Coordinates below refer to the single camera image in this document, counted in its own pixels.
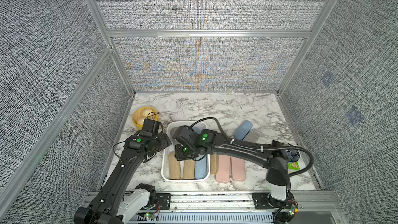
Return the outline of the tan glasses case back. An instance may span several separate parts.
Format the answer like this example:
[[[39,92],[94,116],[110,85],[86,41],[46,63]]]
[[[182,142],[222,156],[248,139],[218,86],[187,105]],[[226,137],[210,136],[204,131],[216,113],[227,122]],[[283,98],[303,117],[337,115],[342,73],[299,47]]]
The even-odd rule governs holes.
[[[192,180],[195,179],[195,161],[185,160],[183,166],[183,179]]]

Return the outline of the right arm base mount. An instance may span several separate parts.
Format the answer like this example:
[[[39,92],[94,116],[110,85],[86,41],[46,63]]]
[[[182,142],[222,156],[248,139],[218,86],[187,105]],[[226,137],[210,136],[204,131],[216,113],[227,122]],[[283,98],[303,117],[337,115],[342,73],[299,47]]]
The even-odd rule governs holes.
[[[285,201],[272,198],[269,192],[253,193],[252,199],[255,209],[292,209],[295,212],[295,209],[299,208],[299,204],[291,192],[288,194],[288,197]]]

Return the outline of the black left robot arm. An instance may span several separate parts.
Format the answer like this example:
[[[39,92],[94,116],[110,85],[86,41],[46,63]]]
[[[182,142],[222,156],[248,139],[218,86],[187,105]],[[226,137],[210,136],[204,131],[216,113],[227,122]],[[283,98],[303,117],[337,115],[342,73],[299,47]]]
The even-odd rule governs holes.
[[[141,130],[124,141],[123,152],[111,176],[87,207],[74,214],[76,224],[126,224],[142,208],[156,206],[156,189],[139,184],[126,196],[127,186],[138,167],[172,144],[161,122],[144,120]]]

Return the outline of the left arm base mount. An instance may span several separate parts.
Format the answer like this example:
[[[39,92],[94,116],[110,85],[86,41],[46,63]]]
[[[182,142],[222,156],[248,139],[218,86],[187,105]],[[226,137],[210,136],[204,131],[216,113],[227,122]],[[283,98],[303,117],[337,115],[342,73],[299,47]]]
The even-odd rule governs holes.
[[[171,205],[170,193],[156,193],[155,197],[150,197],[149,203],[141,208],[141,211],[169,210]]]

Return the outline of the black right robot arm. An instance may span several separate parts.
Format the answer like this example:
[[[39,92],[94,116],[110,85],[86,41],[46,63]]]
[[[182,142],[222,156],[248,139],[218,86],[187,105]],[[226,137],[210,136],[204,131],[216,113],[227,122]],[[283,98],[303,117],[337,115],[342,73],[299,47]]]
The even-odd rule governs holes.
[[[255,163],[265,169],[271,185],[270,197],[279,202],[288,199],[288,159],[280,142],[257,144],[230,138],[217,131],[181,126],[173,134],[176,160],[194,160],[205,155],[224,155]]]

